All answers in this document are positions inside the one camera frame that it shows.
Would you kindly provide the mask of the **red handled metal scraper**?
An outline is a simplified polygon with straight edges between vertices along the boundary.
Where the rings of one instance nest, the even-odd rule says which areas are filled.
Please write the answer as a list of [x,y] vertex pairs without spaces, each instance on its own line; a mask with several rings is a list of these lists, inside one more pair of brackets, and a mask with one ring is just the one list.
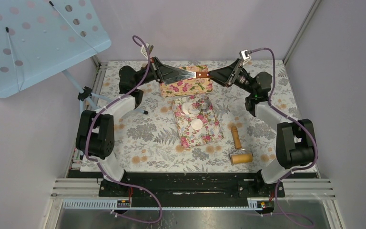
[[208,71],[193,72],[183,69],[181,72],[177,73],[177,75],[181,75],[183,80],[192,78],[208,78]]

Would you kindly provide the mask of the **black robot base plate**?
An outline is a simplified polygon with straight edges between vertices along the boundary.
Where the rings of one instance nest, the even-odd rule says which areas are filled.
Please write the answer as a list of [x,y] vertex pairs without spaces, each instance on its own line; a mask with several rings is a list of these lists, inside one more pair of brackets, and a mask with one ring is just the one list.
[[222,199],[285,197],[282,184],[263,184],[257,173],[140,173],[127,172],[121,182],[133,188],[103,180],[100,197],[166,199]]

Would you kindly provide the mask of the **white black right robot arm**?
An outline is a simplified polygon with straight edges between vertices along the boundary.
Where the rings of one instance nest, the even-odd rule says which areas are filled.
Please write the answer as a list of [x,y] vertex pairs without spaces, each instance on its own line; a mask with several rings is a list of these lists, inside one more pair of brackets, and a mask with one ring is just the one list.
[[318,159],[314,126],[311,120],[295,120],[271,102],[275,78],[260,72],[251,77],[243,67],[243,60],[212,70],[206,75],[224,87],[236,85],[249,93],[246,110],[276,131],[276,158],[259,172],[260,180],[254,184],[256,194],[265,197],[273,191],[273,184],[294,171],[313,167]]

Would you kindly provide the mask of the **round metal dough cutter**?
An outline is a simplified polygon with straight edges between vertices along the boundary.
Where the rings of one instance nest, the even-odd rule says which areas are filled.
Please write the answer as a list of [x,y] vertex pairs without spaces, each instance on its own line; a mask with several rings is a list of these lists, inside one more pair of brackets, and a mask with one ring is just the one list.
[[201,98],[197,101],[197,109],[200,112],[207,112],[212,108],[212,103],[207,98]]

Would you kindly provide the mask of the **white dough ball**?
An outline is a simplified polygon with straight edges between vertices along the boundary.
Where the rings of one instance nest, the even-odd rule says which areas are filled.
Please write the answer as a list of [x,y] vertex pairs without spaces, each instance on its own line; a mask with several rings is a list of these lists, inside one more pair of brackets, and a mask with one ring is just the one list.
[[181,105],[182,115],[195,117],[200,113],[200,110],[196,103],[185,102]]

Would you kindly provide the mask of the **wooden dough roller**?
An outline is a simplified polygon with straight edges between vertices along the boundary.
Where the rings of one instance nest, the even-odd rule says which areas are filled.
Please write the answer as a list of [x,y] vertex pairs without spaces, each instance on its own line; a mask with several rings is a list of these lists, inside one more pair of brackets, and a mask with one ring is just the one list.
[[240,140],[239,132],[236,126],[231,127],[231,134],[234,143],[234,150],[229,154],[232,165],[246,164],[253,162],[253,153],[244,149]]

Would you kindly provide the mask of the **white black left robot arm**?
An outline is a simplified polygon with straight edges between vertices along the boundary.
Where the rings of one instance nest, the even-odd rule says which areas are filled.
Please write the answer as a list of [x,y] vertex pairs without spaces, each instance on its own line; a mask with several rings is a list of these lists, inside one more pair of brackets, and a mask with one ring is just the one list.
[[122,179],[124,169],[112,153],[115,146],[114,121],[139,109],[143,98],[140,85],[152,81],[171,84],[193,76],[193,72],[163,64],[157,57],[150,58],[139,71],[126,65],[119,70],[120,95],[102,109],[82,112],[76,148],[84,153],[87,160],[97,164],[104,179],[112,182],[110,189],[117,196],[125,195],[129,184]]

